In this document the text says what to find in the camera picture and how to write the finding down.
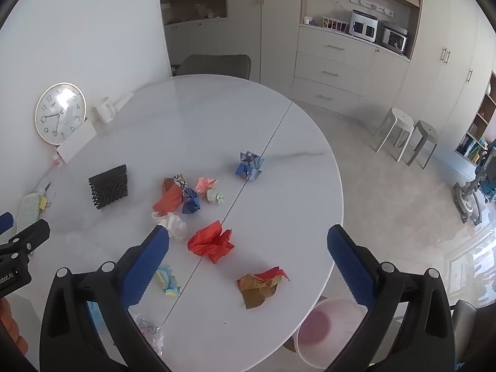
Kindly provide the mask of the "person left hand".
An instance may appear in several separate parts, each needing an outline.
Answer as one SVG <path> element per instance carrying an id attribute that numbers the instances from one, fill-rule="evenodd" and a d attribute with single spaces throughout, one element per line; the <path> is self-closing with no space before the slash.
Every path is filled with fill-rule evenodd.
<path id="1" fill-rule="evenodd" d="M 19 325 L 16 323 L 16 321 L 13 318 L 10 304 L 6 298 L 1 299 L 0 309 L 1 309 L 2 324 L 4 325 L 11 339 L 13 339 L 13 341 L 15 342 L 20 352 L 23 355 L 26 355 L 26 353 L 29 350 L 29 345 L 24 339 L 24 337 L 20 335 Z"/>

